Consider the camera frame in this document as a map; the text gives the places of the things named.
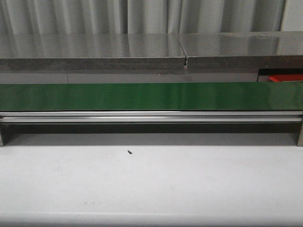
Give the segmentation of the green conveyor belt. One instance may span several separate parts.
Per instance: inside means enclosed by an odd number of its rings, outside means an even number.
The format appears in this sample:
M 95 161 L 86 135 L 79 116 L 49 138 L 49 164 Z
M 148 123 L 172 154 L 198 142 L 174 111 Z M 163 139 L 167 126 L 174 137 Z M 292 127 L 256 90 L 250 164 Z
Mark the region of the green conveyor belt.
M 2 84 L 14 111 L 300 111 L 302 82 Z

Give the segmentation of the grey stone counter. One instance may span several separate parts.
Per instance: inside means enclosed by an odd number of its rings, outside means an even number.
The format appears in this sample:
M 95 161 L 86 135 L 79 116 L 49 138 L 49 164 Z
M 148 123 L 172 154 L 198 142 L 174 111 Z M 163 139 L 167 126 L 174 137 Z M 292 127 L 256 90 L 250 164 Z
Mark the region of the grey stone counter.
M 264 82 L 303 70 L 293 32 L 1 35 L 1 83 Z

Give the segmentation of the white curtain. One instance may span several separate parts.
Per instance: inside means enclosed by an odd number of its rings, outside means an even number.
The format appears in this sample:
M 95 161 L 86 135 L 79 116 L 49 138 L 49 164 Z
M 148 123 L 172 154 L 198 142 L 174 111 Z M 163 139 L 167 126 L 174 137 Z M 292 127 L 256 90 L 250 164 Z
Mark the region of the white curtain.
M 278 31 L 283 0 L 3 0 L 2 34 Z

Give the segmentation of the red tray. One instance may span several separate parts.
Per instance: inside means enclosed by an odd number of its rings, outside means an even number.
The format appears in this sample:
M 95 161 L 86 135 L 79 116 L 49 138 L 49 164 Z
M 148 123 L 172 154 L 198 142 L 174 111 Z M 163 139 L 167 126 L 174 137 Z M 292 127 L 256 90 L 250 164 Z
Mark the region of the red tray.
M 303 82 L 303 74 L 275 74 L 268 79 L 272 82 Z

